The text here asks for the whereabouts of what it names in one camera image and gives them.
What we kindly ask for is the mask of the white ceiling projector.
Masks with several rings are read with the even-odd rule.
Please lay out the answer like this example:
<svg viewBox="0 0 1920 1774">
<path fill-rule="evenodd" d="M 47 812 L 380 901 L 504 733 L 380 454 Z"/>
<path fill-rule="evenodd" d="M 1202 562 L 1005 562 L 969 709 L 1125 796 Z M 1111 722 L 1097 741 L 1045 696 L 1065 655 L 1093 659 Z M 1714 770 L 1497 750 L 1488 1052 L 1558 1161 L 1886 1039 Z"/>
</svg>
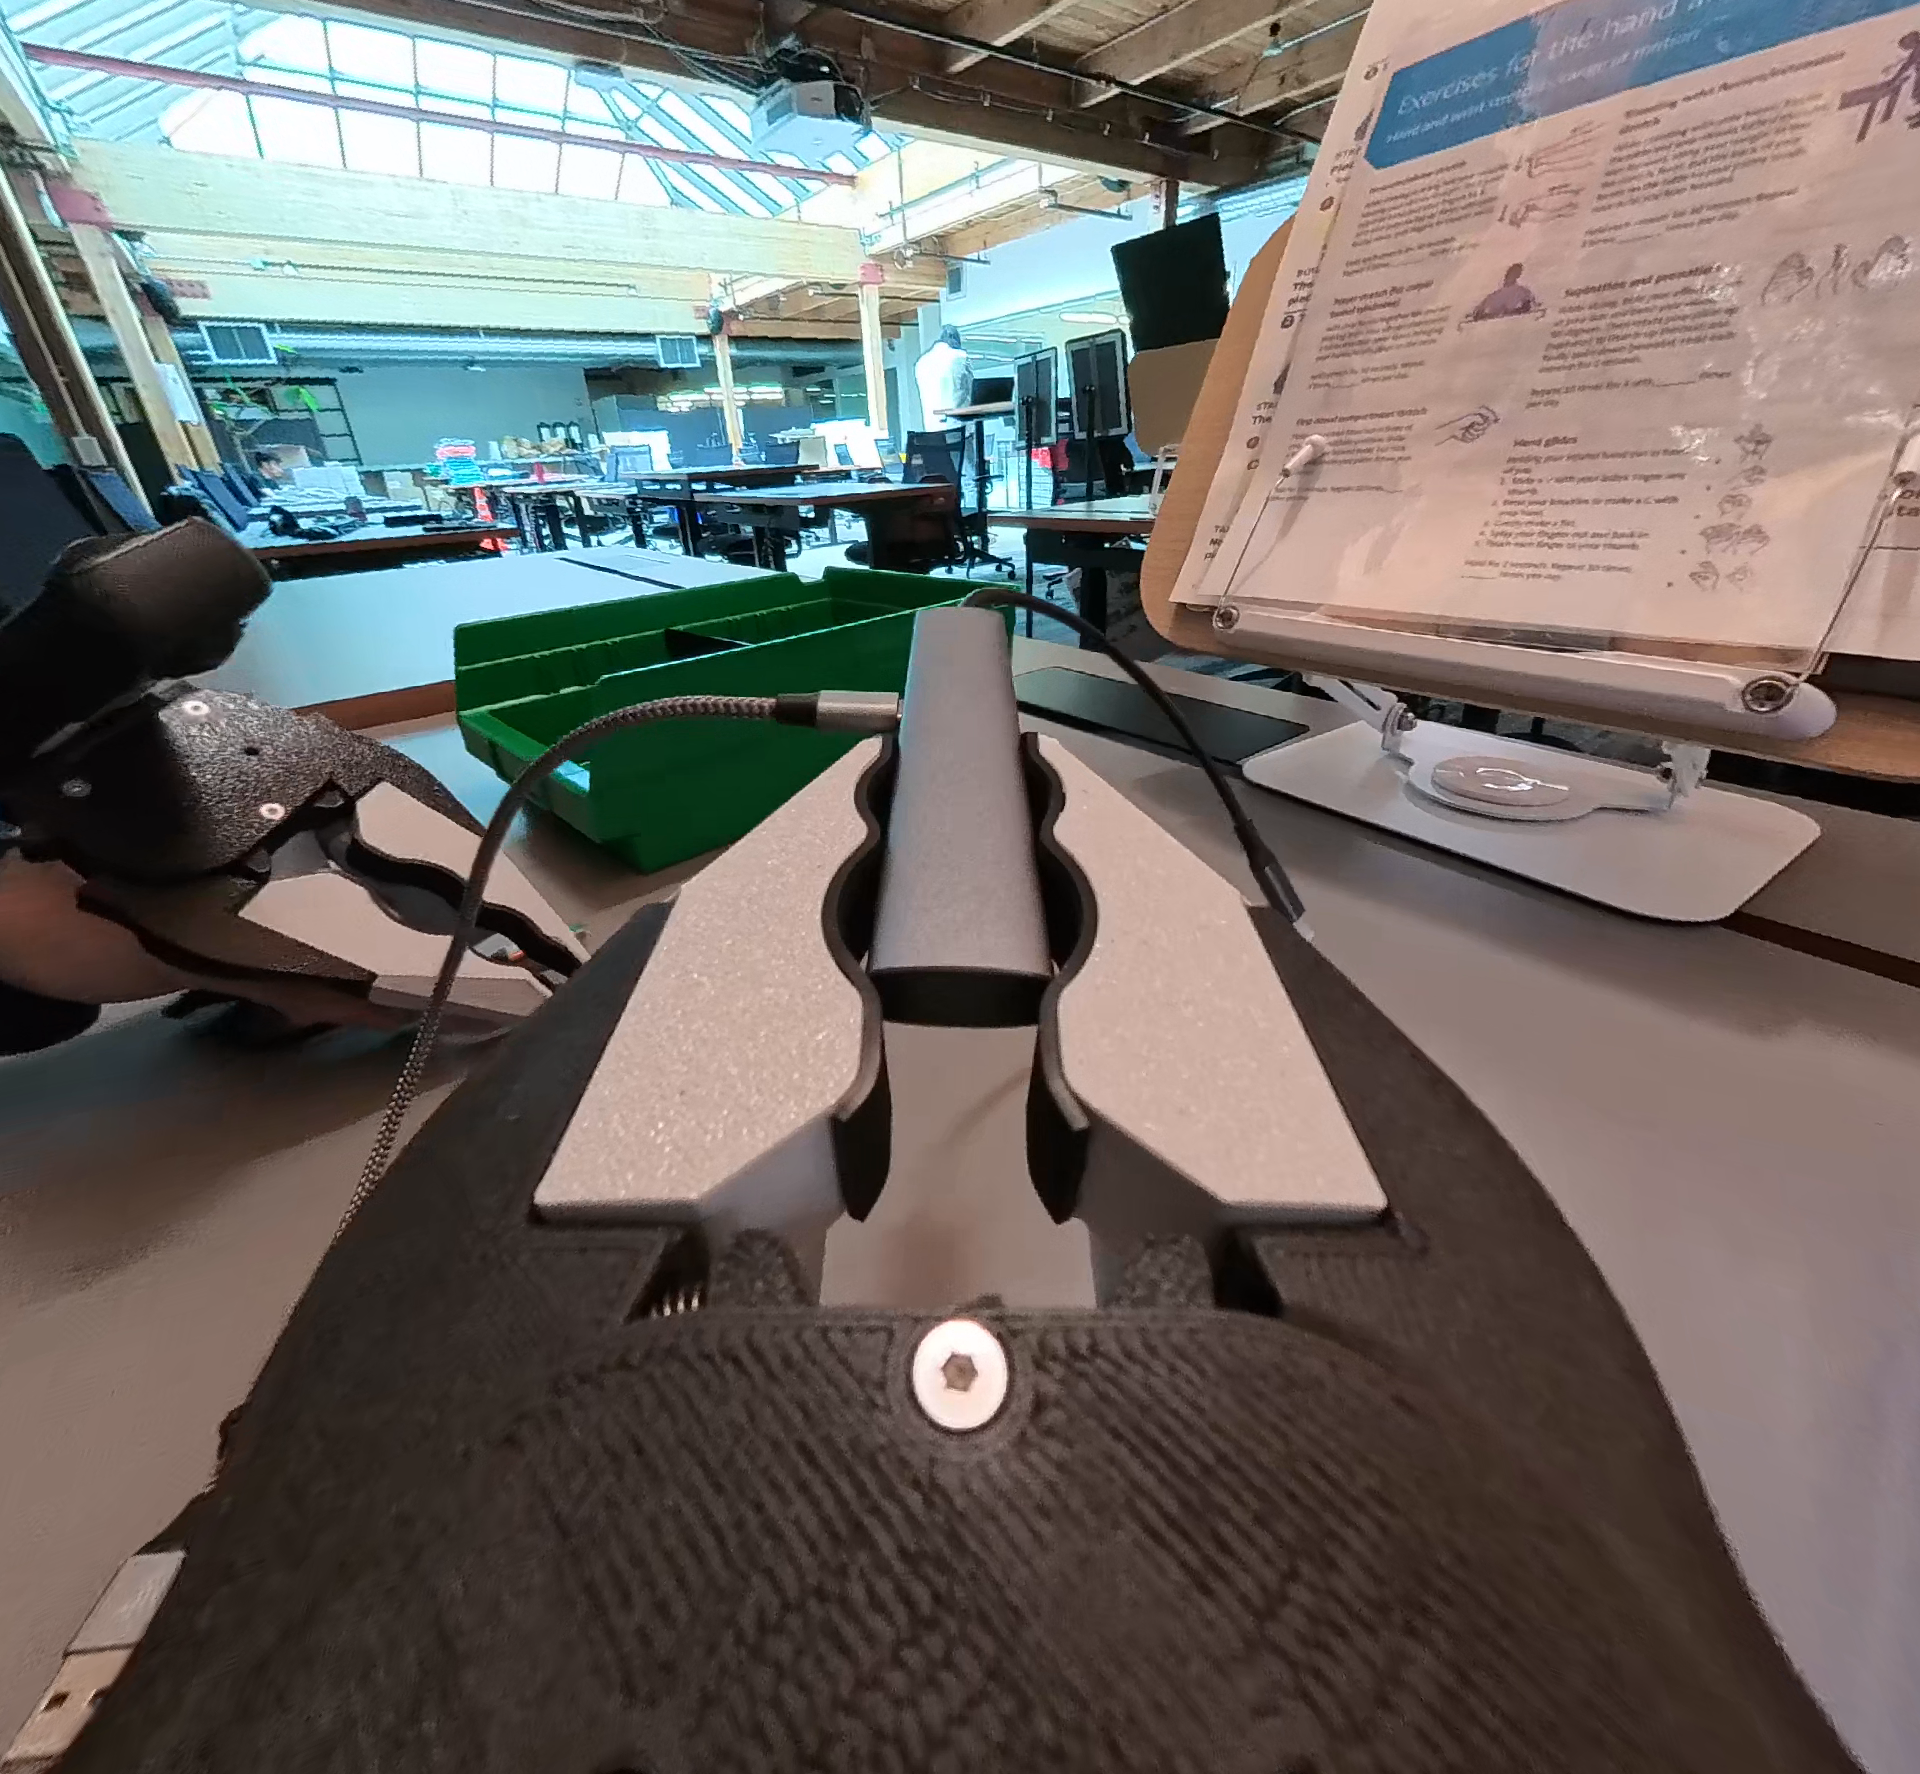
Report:
<svg viewBox="0 0 1920 1774">
<path fill-rule="evenodd" d="M 776 80 L 749 110 L 752 156 L 792 156 L 806 166 L 852 156 L 870 133 L 870 105 L 847 80 Z"/>
</svg>

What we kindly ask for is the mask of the green plastic bin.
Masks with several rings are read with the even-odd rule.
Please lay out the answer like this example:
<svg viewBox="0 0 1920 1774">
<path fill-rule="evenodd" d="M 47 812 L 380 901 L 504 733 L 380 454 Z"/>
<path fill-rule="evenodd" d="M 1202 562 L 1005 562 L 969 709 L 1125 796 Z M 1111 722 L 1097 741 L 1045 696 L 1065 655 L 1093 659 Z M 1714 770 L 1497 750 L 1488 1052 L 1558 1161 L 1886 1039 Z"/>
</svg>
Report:
<svg viewBox="0 0 1920 1774">
<path fill-rule="evenodd" d="M 468 755 L 518 779 L 579 726 L 690 694 L 899 693 L 915 615 L 975 580 L 829 568 L 459 625 Z M 727 846 L 838 758 L 852 736 L 690 719 L 624 731 L 544 782 L 538 803 L 643 874 Z"/>
</svg>

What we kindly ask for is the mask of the person's left forearm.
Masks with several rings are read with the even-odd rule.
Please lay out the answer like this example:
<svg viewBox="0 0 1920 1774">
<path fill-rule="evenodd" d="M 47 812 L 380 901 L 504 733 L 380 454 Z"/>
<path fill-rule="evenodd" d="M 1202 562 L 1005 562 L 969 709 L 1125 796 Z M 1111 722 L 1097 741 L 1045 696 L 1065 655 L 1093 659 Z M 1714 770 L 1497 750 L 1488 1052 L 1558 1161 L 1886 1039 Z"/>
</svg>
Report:
<svg viewBox="0 0 1920 1774">
<path fill-rule="evenodd" d="M 0 1054 L 26 1056 L 81 1037 L 103 1012 L 101 1001 L 35 994 L 3 981 Z"/>
</svg>

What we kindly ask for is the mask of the grey desk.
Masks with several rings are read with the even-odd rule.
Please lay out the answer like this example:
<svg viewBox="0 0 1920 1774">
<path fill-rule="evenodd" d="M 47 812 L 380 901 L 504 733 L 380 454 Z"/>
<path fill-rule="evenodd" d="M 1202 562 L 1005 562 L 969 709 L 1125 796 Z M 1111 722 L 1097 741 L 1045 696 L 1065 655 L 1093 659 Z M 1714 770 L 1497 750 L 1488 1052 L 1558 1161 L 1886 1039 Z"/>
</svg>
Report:
<svg viewBox="0 0 1920 1774">
<path fill-rule="evenodd" d="M 473 1048 L 332 1244 L 397 1054 L 4 1060 L 43 1207 L 118 1220 L 76 1440 L 12 1511 L 42 1693 L 228 1500 L 71 1770 L 1917 1770 L 1917 989 L 1409 867 L 1283 813 L 1262 921 L 1388 1200 L 1020 1276 L 1035 1065 L 892 1028 L 920 1215 L 873 1291 L 531 1207 L 669 916 Z"/>
</svg>

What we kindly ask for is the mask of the printed instruction sheet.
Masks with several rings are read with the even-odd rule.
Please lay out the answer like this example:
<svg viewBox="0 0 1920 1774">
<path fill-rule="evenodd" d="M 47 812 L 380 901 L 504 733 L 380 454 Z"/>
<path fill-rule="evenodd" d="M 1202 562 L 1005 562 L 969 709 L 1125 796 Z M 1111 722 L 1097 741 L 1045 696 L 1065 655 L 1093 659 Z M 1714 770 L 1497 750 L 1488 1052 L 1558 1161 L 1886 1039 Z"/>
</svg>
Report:
<svg viewBox="0 0 1920 1774">
<path fill-rule="evenodd" d="M 1175 599 L 1808 653 L 1917 424 L 1918 0 L 1373 0 Z"/>
</svg>

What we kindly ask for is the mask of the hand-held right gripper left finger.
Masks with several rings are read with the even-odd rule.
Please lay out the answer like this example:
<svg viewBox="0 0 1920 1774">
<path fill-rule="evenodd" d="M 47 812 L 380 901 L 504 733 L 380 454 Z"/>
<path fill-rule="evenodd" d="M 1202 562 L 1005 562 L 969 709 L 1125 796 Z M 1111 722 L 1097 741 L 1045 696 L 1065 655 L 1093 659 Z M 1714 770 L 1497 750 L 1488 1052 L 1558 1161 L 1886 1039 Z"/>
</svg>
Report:
<svg viewBox="0 0 1920 1774">
<path fill-rule="evenodd" d="M 669 906 L 534 1191 L 563 1228 L 776 1235 L 818 1293 L 832 1227 L 892 1158 L 879 998 L 861 961 L 889 739 L 868 737 Z"/>
</svg>

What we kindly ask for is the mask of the pair of monitors on stands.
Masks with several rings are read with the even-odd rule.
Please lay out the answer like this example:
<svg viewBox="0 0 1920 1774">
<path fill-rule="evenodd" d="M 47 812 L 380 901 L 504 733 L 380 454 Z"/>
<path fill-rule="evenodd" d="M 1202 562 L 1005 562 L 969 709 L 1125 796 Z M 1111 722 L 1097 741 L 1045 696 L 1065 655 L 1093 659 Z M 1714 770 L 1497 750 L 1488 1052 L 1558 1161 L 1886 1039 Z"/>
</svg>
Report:
<svg viewBox="0 0 1920 1774">
<path fill-rule="evenodd" d="M 1015 359 L 1019 440 L 1035 449 L 1058 440 L 1125 438 L 1136 429 L 1128 334 L 1105 326 Z"/>
</svg>

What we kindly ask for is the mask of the person's left hand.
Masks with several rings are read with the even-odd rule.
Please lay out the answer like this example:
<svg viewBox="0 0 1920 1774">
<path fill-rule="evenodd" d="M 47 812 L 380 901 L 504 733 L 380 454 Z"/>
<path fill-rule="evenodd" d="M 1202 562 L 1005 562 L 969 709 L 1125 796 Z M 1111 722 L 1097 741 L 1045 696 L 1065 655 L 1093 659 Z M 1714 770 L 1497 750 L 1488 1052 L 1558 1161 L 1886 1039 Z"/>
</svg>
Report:
<svg viewBox="0 0 1920 1774">
<path fill-rule="evenodd" d="M 3 981 L 35 994 L 116 1004 L 188 994 L 196 978 L 156 956 L 123 925 L 80 901 L 59 862 L 4 854 Z"/>
</svg>

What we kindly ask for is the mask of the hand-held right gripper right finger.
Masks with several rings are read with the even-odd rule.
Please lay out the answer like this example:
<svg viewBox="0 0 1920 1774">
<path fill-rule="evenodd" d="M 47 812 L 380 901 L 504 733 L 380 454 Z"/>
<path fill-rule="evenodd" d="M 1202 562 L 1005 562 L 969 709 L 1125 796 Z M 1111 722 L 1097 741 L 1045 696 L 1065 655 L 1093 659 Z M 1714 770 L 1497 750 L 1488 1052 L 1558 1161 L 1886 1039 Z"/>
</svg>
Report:
<svg viewBox="0 0 1920 1774">
<path fill-rule="evenodd" d="M 1361 1233 L 1388 1200 L 1262 934 L 1272 919 L 1064 741 L 1027 737 L 1053 975 L 1027 1171 L 1117 1302 L 1158 1243 L 1207 1282 L 1277 1230 Z"/>
</svg>

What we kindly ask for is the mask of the black flat pad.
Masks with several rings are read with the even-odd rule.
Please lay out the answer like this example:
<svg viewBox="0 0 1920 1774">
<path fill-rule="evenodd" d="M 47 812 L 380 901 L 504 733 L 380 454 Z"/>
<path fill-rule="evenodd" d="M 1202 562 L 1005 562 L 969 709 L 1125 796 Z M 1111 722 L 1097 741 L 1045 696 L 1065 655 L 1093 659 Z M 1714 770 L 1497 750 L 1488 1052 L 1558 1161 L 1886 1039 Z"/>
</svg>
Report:
<svg viewBox="0 0 1920 1774">
<path fill-rule="evenodd" d="M 1162 704 L 1155 704 L 1126 679 L 1083 673 L 1067 667 L 1036 667 L 1015 677 L 1020 711 L 1060 727 L 1193 758 Z M 1217 704 L 1196 696 L 1178 696 L 1181 717 L 1198 748 L 1218 767 L 1238 770 L 1245 761 L 1272 748 L 1311 736 L 1308 726 L 1238 704 Z"/>
</svg>

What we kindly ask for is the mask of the black office chair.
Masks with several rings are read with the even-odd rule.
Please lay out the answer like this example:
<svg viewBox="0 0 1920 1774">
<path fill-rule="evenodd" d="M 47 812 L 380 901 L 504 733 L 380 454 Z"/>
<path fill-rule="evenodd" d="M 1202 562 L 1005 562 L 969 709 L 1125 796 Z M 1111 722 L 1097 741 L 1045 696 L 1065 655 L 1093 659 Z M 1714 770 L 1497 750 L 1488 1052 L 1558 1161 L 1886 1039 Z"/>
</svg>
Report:
<svg viewBox="0 0 1920 1774">
<path fill-rule="evenodd" d="M 902 451 L 902 485 L 922 495 L 898 522 L 889 547 L 894 570 L 930 574 L 978 563 L 1013 579 L 1017 567 L 991 551 L 987 524 L 962 507 L 963 431 L 909 431 Z"/>
</svg>

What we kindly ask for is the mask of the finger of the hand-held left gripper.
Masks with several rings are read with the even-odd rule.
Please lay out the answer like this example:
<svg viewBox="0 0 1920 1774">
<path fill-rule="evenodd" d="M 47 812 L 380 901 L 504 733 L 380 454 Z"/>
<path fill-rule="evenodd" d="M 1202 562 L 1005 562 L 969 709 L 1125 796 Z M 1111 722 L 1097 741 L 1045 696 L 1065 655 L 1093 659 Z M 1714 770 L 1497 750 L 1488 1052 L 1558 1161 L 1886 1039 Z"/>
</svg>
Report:
<svg viewBox="0 0 1920 1774">
<path fill-rule="evenodd" d="M 415 1020 L 432 999 L 459 907 L 439 894 L 352 872 L 180 883 L 90 876 L 90 912 L 128 932 L 196 994 L 255 1001 L 361 1001 Z M 514 1026 L 558 987 L 558 923 L 485 912 L 462 950 L 446 1024 Z"/>
<path fill-rule="evenodd" d="M 449 937 L 466 898 L 483 832 L 419 801 L 393 781 L 319 819 L 325 858 L 374 906 L 415 934 Z M 535 977 L 570 977 L 583 962 L 572 930 L 506 858 L 468 925 L 468 952 Z"/>
</svg>

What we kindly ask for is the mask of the wooden book stand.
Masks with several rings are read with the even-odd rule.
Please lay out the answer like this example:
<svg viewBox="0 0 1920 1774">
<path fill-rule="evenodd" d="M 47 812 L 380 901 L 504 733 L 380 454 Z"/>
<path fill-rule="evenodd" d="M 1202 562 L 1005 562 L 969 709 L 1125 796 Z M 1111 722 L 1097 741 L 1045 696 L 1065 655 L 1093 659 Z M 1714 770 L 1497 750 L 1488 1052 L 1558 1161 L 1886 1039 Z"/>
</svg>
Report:
<svg viewBox="0 0 1920 1774">
<path fill-rule="evenodd" d="M 1181 647 L 1228 653 L 1208 617 L 1173 599 L 1188 551 L 1207 544 L 1205 507 L 1218 466 L 1244 445 L 1231 440 L 1238 395 L 1253 368 L 1260 323 L 1285 266 L 1292 223 L 1253 256 L 1214 344 L 1181 441 L 1181 460 L 1150 538 L 1142 595 L 1155 629 Z M 1345 722 L 1256 755 L 1253 784 L 1413 842 L 1463 864 L 1522 878 L 1619 913 L 1668 923 L 1718 923 L 1744 910 L 1822 837 L 1816 815 L 1768 800 L 1702 784 L 1652 810 L 1600 808 L 1562 824 L 1491 817 L 1429 801 L 1383 750 L 1380 688 L 1354 682 L 1359 704 Z"/>
</svg>

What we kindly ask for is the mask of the grey metal USB hub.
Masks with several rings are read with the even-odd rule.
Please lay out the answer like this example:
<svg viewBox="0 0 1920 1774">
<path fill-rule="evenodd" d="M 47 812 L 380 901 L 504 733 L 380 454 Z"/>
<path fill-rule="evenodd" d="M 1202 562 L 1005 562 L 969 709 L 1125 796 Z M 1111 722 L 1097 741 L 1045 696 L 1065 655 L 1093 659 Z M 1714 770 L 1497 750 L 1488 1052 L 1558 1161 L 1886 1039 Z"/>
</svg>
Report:
<svg viewBox="0 0 1920 1774">
<path fill-rule="evenodd" d="M 1027 1028 L 1053 961 L 999 609 L 918 615 L 870 949 L 892 1024 Z"/>
</svg>

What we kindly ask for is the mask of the black monitor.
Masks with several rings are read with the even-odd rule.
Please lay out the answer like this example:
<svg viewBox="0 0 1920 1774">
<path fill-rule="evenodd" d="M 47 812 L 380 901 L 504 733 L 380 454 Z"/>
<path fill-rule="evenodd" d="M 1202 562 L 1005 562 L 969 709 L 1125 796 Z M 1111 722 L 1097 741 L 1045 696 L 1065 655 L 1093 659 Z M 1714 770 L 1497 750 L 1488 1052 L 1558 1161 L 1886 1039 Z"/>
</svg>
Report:
<svg viewBox="0 0 1920 1774">
<path fill-rule="evenodd" d="M 1111 258 L 1138 355 L 1221 335 L 1231 286 L 1214 213 L 1117 241 Z"/>
</svg>

